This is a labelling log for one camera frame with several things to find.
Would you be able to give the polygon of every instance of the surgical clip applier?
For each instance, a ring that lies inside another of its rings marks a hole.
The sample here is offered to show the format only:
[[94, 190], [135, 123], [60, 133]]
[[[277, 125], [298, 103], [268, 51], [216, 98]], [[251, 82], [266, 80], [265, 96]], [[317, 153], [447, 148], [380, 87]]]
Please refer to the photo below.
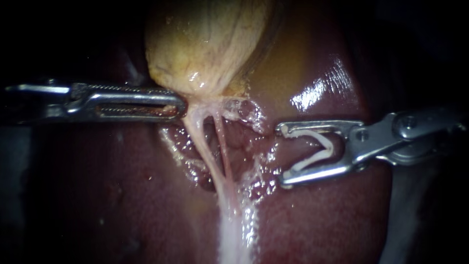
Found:
[[283, 187], [311, 183], [342, 176], [366, 167], [372, 159], [381, 159], [392, 165], [413, 165], [444, 153], [444, 144], [436, 134], [454, 129], [465, 130], [464, 115], [448, 108], [428, 108], [416, 111], [389, 113], [380, 122], [365, 125], [362, 121], [326, 120], [283, 122], [276, 132], [287, 136], [295, 130], [334, 132], [345, 143], [342, 158], [333, 164], [293, 168], [279, 175]]

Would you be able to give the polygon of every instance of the clip applier jaw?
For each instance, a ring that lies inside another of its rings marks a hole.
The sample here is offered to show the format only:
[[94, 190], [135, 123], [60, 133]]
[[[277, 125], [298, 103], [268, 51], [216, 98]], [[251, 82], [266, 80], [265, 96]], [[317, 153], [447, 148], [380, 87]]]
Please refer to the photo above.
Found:
[[443, 153], [436, 134], [461, 128], [463, 117], [463, 114], [447, 108], [429, 108], [389, 113], [380, 122], [369, 126], [349, 120], [279, 123], [276, 131], [284, 137], [293, 137], [301, 130], [334, 132], [342, 136], [345, 143], [343, 156], [338, 162], [303, 168], [303, 165], [298, 166], [301, 161], [279, 175], [280, 183], [289, 188], [342, 176], [364, 169], [375, 158], [392, 165], [422, 162]]
[[185, 114], [186, 102], [163, 88], [93, 85], [9, 86], [12, 105], [0, 111], [2, 122], [38, 124], [60, 122], [172, 122]]

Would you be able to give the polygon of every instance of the dark background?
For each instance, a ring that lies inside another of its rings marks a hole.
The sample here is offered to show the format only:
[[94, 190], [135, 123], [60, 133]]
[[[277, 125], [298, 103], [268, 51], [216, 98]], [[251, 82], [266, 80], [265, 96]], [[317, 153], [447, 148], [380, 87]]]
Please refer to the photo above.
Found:
[[[376, 83], [391, 91], [390, 100], [374, 106], [377, 116], [390, 110], [437, 104], [466, 109], [466, 59], [461, 43], [467, 30], [462, 4], [453, 0], [332, 3], [368, 100], [373, 102], [381, 92]], [[113, 4], [10, 2], [1, 11], [0, 85], [44, 76], [99, 81], [102, 76], [93, 75], [90, 61], [103, 53], [120, 32], [143, 27], [147, 5], [135, 0]], [[5, 144], [2, 146], [11, 143], [11, 149], [14, 144], [24, 144], [24, 138], [30, 135], [0, 130], [0, 140]], [[467, 136], [459, 142], [455, 154], [443, 161], [419, 207], [422, 225], [407, 263], [452, 263], [464, 256], [465, 244], [461, 241], [467, 233], [463, 184], [468, 174], [464, 167]], [[1, 154], [0, 172], [4, 172], [1, 167], [11, 167], [14, 161], [5, 158], [8, 155], [5, 151]], [[27, 192], [22, 197], [26, 204], [31, 199]], [[19, 257], [35, 246], [31, 242], [41, 241], [34, 233], [28, 233], [28, 219], [25, 225], [25, 233], [10, 232], [9, 226], [0, 226], [0, 263], [21, 263]], [[20, 235], [25, 235], [25, 244], [17, 239]], [[47, 249], [46, 241], [42, 248]]]

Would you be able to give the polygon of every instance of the white surgical clip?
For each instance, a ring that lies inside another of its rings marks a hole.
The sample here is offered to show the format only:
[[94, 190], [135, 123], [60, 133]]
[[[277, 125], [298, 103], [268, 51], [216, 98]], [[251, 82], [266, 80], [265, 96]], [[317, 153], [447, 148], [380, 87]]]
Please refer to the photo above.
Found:
[[447, 153], [447, 144], [436, 136], [454, 129], [465, 130], [464, 115], [448, 108], [389, 113], [383, 120], [366, 126], [362, 121], [325, 120], [282, 122], [276, 132], [284, 137], [298, 130], [334, 132], [344, 140], [342, 158], [333, 164], [295, 170], [295, 165], [279, 175], [285, 188], [342, 176], [364, 169], [372, 159], [392, 165], [413, 165]]

